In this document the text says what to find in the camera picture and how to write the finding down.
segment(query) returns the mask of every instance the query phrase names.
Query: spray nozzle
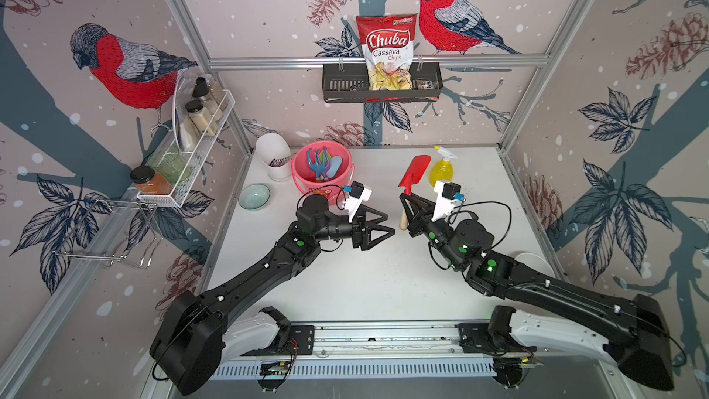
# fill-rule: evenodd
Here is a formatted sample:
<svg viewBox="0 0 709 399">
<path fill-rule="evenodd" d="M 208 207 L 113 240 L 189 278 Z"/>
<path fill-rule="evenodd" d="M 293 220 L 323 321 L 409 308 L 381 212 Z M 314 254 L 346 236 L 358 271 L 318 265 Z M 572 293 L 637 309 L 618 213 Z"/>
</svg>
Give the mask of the spray nozzle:
<svg viewBox="0 0 709 399">
<path fill-rule="evenodd" d="M 436 151 L 438 151 L 438 154 L 443 156 L 443 160 L 446 162 L 450 162 L 450 159 L 452 158 L 458 158 L 455 154 L 453 154 L 452 151 L 450 151 L 448 148 L 443 148 L 442 146 L 436 145 L 435 146 Z"/>
</svg>

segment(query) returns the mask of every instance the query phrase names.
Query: chip bag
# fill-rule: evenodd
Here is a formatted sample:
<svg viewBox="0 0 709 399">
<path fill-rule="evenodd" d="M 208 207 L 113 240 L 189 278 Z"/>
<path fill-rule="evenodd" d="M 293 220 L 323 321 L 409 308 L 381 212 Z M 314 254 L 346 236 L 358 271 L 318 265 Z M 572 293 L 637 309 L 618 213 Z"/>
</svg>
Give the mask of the chip bag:
<svg viewBox="0 0 709 399">
<path fill-rule="evenodd" d="M 411 90 L 416 14 L 357 17 L 370 90 Z"/>
</svg>

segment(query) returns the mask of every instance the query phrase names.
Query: red spatula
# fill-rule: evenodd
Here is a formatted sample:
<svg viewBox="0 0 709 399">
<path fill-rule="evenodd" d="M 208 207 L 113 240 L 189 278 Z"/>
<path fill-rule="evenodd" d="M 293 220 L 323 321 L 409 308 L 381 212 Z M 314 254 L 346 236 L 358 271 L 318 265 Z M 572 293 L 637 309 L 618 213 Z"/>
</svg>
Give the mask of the red spatula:
<svg viewBox="0 0 709 399">
<path fill-rule="evenodd" d="M 421 156 L 416 156 L 413 158 L 411 161 L 411 164 L 408 166 L 408 169 L 406 170 L 406 173 L 404 173 L 403 178 L 401 179 L 401 182 L 398 184 L 398 186 L 404 188 L 404 194 L 411 194 L 411 186 L 419 183 L 421 181 L 421 178 L 423 177 L 423 174 L 426 172 L 426 169 L 428 168 L 428 164 L 431 163 L 431 156 L 427 156 L 425 154 L 422 154 Z M 399 228 L 400 229 L 406 229 L 408 226 L 408 219 L 406 218 L 406 211 L 402 210 L 401 212 L 401 221 L 399 222 Z"/>
</svg>

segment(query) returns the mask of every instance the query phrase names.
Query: teal bowl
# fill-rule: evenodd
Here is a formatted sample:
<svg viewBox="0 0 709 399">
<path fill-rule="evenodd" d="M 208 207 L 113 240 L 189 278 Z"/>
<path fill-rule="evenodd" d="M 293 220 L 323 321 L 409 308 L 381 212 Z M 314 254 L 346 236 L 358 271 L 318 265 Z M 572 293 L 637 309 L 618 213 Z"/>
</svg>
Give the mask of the teal bowl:
<svg viewBox="0 0 709 399">
<path fill-rule="evenodd" d="M 271 192 L 266 185 L 255 183 L 244 188 L 239 194 L 239 205 L 244 209 L 257 209 L 268 202 Z"/>
</svg>

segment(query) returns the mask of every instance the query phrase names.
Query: black metal basket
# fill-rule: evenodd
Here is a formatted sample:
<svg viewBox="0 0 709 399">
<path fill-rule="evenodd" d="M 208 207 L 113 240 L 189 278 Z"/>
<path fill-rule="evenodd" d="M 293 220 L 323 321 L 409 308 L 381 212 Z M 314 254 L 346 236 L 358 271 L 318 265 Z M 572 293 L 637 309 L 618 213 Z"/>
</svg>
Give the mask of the black metal basket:
<svg viewBox="0 0 709 399">
<path fill-rule="evenodd" d="M 323 98 L 328 103 L 363 102 L 436 102 L 441 95 L 443 82 L 438 62 L 412 63 L 411 81 L 431 81 L 437 88 L 430 90 L 378 90 L 370 91 L 369 75 L 365 64 L 323 65 Z"/>
</svg>

